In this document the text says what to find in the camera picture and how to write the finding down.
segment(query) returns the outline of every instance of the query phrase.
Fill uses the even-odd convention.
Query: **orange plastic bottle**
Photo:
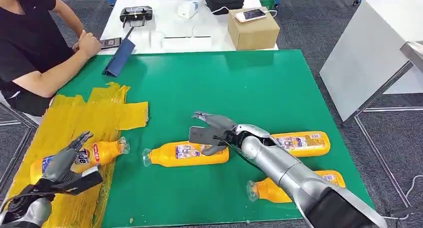
[[[159,148],[143,151],[144,165],[159,164],[164,167],[182,167],[219,164],[227,162],[229,159],[229,150],[217,152],[211,156],[205,156],[201,153],[208,145],[185,142],[172,142],[162,145]]]
[[[330,149],[329,138],[324,132],[280,133],[272,137],[294,157],[322,156]]]
[[[316,171],[317,175],[340,187],[345,187],[344,179],[337,171]],[[273,203],[292,202],[288,195],[278,187],[269,177],[261,182],[248,181],[248,198],[254,202],[257,199],[265,199]]]
[[[78,151],[70,169],[73,172],[81,173],[96,165],[109,164],[115,157],[120,154],[128,154],[129,151],[130,146],[126,142],[125,137],[121,137],[115,142],[94,142],[85,145],[83,149]],[[48,156],[31,164],[30,181],[32,184],[35,184],[41,178],[52,157]]]

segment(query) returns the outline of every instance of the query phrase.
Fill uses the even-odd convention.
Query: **bottle cap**
[[[117,157],[120,154],[128,154],[131,151],[129,143],[126,141],[125,137],[121,137],[116,141],[116,146],[110,148],[110,153],[113,157]]]
[[[248,193],[248,198],[250,199],[250,201],[252,202],[257,201],[259,195],[258,195],[258,188],[255,182],[253,181],[247,182],[247,193]]]
[[[150,155],[151,155],[151,150],[150,149],[147,149],[146,148],[146,149],[143,150],[143,163],[144,163],[144,166],[145,167],[151,165]]]

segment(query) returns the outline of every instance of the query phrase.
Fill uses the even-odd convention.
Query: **phone on box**
[[[252,10],[238,12],[235,14],[236,19],[240,22],[248,22],[260,18],[266,17],[266,14],[259,8],[255,8]]]
[[[121,37],[116,37],[116,38],[101,40],[100,41],[101,50],[105,50],[105,49],[109,49],[109,48],[114,48],[114,47],[119,47],[121,43],[122,43],[122,38]]]

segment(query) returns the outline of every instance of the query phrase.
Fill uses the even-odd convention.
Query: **robotic arm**
[[[210,127],[191,127],[190,142],[212,145],[204,155],[232,147],[288,194],[310,228],[387,228],[385,219],[361,199],[316,175],[263,129],[203,112],[193,118]]]
[[[53,156],[40,180],[4,202],[0,228],[40,228],[51,214],[54,194],[77,195],[103,181],[97,167],[79,174],[70,170],[77,152],[93,135],[83,132]],[[9,202],[7,210],[3,208]]]

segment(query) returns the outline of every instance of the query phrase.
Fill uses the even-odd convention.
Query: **green table mat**
[[[110,56],[96,56],[60,94],[87,100],[92,87],[128,85],[127,103],[149,102],[146,127],[122,132],[131,145],[117,158],[103,227],[172,226],[300,218],[293,203],[251,202],[249,180],[265,175],[231,152],[219,165],[144,167],[142,151],[188,139],[200,110],[270,133],[324,131],[331,150],[302,158],[312,170],[336,170],[372,205],[299,50],[133,55],[118,78],[102,76]]]

